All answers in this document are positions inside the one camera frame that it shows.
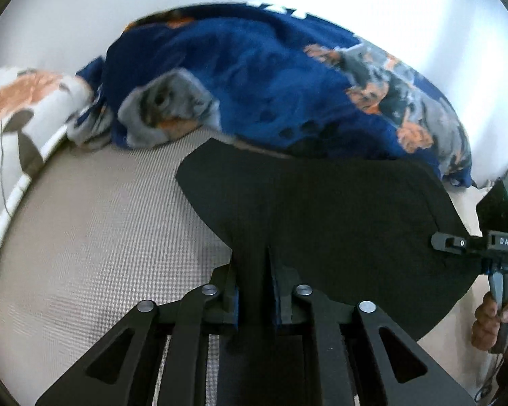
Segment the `right hand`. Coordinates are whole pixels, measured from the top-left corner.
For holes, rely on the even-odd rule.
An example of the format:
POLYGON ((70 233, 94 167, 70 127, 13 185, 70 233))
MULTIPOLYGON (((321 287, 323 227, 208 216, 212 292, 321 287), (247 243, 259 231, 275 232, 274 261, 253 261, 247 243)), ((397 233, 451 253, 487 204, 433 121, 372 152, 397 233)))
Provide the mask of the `right hand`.
MULTIPOLYGON (((489 351, 498 339, 500 327, 508 323, 508 304, 498 313, 498 305, 490 292, 483 297, 482 303, 474 313, 472 324, 472 346, 481 351, 489 351)), ((508 349, 505 353, 508 362, 508 349)))

